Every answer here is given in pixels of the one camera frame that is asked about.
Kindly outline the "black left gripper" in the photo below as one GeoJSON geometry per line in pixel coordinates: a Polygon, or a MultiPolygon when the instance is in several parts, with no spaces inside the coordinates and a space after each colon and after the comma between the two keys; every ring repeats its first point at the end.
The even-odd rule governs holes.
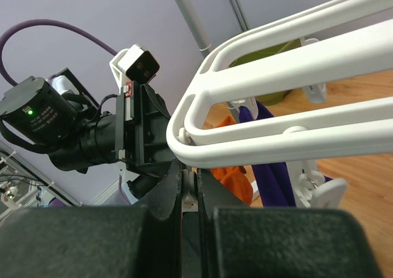
{"type": "Polygon", "coordinates": [[[126,84],[116,99],[116,160],[137,174],[165,176],[174,160],[165,139],[169,120],[164,99],[149,84],[126,84]]]}

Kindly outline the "orange sock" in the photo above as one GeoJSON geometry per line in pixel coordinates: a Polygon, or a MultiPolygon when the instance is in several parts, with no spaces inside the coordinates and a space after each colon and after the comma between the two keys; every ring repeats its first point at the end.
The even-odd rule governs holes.
{"type": "Polygon", "coordinates": [[[253,199],[253,188],[246,177],[244,166],[229,166],[211,169],[212,175],[226,189],[234,194],[243,203],[250,205],[253,199]]]}

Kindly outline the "white clip sock hanger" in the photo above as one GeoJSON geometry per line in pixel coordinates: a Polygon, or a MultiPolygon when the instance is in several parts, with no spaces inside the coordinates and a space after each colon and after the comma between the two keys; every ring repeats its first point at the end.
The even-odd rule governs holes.
{"type": "Polygon", "coordinates": [[[392,152],[392,91],[339,85],[392,69],[392,19],[318,41],[311,35],[392,9],[333,0],[242,33],[202,62],[166,130],[195,168],[284,162],[298,207],[336,207],[347,188],[317,160],[392,152]],[[256,120],[262,103],[274,118],[256,120]],[[240,123],[239,107],[254,121],[240,123]]]}

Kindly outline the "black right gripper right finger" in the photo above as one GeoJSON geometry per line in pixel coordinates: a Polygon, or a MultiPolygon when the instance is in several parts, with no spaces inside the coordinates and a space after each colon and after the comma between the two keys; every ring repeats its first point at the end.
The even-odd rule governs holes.
{"type": "Polygon", "coordinates": [[[196,196],[203,277],[381,277],[360,223],[341,209],[251,208],[210,171],[196,196]]]}

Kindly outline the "purple cloth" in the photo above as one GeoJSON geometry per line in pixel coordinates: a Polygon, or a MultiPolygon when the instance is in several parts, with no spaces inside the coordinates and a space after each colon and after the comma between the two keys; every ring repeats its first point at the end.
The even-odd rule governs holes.
{"type": "MultiPolygon", "coordinates": [[[[258,107],[256,120],[274,118],[274,115],[262,103],[258,101],[256,103],[258,107]]],[[[240,123],[254,120],[247,107],[239,107],[240,123]]],[[[252,170],[264,207],[296,207],[287,166],[284,162],[255,164],[252,165],[252,170]]]]}

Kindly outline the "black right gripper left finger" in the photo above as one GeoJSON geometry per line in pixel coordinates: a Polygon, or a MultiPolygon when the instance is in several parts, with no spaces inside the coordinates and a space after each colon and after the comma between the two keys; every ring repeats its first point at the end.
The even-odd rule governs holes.
{"type": "Polygon", "coordinates": [[[180,277],[181,167],[132,206],[15,211],[1,227],[1,276],[180,277]]]}

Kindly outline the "white and grey drying rack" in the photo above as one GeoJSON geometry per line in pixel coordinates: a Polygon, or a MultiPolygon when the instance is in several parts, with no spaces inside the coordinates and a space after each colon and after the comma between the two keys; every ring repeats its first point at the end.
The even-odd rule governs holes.
{"type": "Polygon", "coordinates": [[[212,44],[191,0],[175,0],[175,2],[193,35],[200,53],[206,58],[212,51],[212,44]]]}

